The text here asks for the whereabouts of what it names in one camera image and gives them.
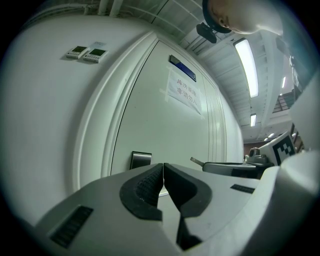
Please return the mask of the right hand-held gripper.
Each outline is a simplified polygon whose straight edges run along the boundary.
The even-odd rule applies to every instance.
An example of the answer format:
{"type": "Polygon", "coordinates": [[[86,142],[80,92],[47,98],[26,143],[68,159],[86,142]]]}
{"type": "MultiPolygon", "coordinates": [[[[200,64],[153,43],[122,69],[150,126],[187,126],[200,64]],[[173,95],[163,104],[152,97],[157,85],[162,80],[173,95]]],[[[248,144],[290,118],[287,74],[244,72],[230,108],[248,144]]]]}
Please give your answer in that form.
{"type": "Polygon", "coordinates": [[[290,156],[296,154],[293,139],[287,131],[261,147],[253,147],[245,156],[245,163],[206,162],[203,171],[206,173],[260,179],[270,167],[280,166],[290,156]]]}

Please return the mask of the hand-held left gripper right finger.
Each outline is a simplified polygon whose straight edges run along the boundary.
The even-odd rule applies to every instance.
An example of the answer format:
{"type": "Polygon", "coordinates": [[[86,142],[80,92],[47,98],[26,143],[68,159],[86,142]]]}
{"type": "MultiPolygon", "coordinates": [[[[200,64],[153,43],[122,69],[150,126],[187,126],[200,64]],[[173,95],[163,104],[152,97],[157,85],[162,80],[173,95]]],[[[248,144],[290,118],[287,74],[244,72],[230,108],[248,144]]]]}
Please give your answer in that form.
{"type": "Polygon", "coordinates": [[[259,181],[163,165],[164,186],[178,212],[175,241],[165,256],[240,256],[252,235],[253,217],[243,211],[259,181]]]}

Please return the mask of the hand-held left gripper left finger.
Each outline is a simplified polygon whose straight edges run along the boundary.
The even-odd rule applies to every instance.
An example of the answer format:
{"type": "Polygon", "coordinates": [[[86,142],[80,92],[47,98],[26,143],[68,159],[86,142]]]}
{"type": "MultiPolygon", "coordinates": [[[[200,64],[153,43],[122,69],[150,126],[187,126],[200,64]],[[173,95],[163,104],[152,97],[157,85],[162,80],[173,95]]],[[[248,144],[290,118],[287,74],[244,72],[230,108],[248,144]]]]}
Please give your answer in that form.
{"type": "Polygon", "coordinates": [[[158,209],[161,163],[90,182],[49,210],[35,226],[54,256],[178,256],[158,209]]]}

